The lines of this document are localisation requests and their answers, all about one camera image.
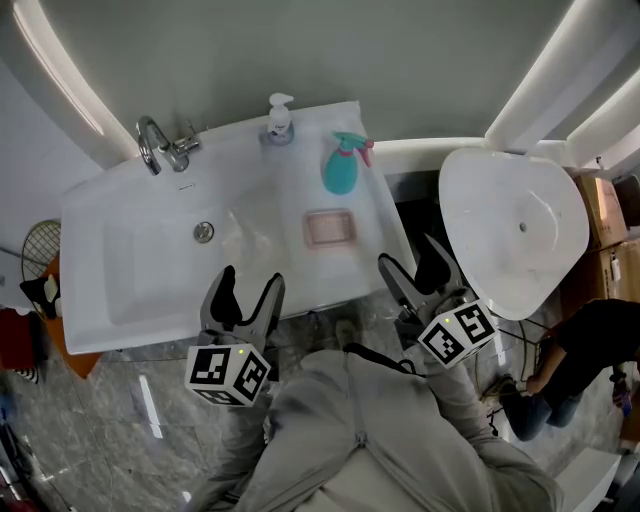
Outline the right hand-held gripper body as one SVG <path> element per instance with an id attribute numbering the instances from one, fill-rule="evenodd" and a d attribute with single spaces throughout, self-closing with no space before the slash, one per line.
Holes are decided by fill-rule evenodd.
<path id="1" fill-rule="evenodd" d="M 419 344 L 446 369 L 476 355 L 498 335 L 488 308 L 466 287 L 453 292 L 423 320 L 403 312 L 397 332 L 404 350 Z"/>

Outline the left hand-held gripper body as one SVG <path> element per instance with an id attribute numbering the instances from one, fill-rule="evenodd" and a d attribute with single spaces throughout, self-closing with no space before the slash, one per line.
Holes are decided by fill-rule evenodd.
<path id="1" fill-rule="evenodd" d="M 188 350 L 185 387 L 219 406 L 251 407 L 272 365 L 265 358 L 269 337 L 277 326 L 270 321 L 264 329 L 201 322 L 198 342 Z"/>

